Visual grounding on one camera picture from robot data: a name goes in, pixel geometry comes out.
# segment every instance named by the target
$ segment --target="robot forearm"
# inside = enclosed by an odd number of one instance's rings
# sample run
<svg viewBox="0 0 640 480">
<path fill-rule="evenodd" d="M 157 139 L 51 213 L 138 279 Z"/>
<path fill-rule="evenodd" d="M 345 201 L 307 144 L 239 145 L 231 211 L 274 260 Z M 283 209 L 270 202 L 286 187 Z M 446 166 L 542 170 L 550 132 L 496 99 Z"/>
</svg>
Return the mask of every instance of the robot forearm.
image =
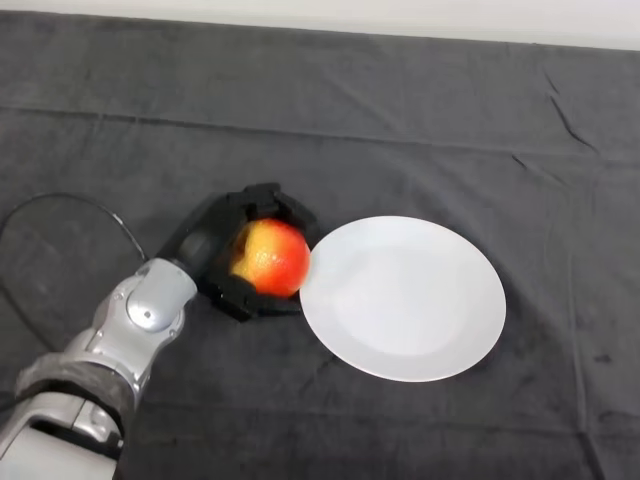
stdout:
<svg viewBox="0 0 640 480">
<path fill-rule="evenodd" d="M 196 293 L 180 268 L 151 260 L 63 353 L 23 371 L 25 400 L 0 435 L 0 478 L 111 479 L 153 361 L 180 333 Z"/>
</svg>

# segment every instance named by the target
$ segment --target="yellow-red apple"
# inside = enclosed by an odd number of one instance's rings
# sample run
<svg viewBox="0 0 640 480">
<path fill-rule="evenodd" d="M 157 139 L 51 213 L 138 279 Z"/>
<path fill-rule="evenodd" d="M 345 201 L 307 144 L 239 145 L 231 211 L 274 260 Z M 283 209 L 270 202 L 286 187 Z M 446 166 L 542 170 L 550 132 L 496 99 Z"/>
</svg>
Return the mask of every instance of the yellow-red apple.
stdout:
<svg viewBox="0 0 640 480">
<path fill-rule="evenodd" d="M 290 297 L 304 282 L 310 257 L 307 242 L 294 227 L 273 218 L 257 220 L 236 240 L 231 273 L 258 293 Z"/>
</svg>

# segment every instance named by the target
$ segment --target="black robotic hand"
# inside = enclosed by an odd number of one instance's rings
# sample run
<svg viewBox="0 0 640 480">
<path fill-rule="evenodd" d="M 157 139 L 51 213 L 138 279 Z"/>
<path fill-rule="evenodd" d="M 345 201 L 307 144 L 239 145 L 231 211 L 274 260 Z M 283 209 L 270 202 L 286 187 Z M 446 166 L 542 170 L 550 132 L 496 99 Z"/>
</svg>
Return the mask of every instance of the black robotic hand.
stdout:
<svg viewBox="0 0 640 480">
<path fill-rule="evenodd" d="M 316 240 L 315 215 L 282 193 L 279 184 L 264 183 L 206 199 L 157 256 L 188 273 L 201 294 L 236 320 L 299 314 L 297 299 L 259 294 L 249 282 L 229 273 L 235 239 L 249 222 L 262 218 L 277 218 L 296 227 L 309 245 Z"/>
</svg>

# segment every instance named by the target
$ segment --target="white plate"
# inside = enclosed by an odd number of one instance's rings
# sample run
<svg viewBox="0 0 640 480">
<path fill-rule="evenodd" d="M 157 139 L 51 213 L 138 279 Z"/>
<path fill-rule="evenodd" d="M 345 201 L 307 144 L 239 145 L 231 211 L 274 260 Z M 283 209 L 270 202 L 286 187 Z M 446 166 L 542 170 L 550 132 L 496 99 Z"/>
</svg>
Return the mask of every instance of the white plate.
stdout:
<svg viewBox="0 0 640 480">
<path fill-rule="evenodd" d="M 456 375 L 495 345 L 506 314 L 498 274 L 435 223 L 373 217 L 326 236 L 300 290 L 320 341 L 372 375 L 426 382 Z"/>
</svg>

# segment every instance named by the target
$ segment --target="white wall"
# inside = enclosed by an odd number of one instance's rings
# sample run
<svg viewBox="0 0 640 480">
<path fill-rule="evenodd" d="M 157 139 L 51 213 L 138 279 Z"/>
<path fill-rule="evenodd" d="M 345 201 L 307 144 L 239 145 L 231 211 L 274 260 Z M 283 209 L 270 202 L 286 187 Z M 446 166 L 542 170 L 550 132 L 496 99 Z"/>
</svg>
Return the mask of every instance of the white wall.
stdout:
<svg viewBox="0 0 640 480">
<path fill-rule="evenodd" d="M 0 0 L 0 9 L 640 50 L 640 0 Z"/>
</svg>

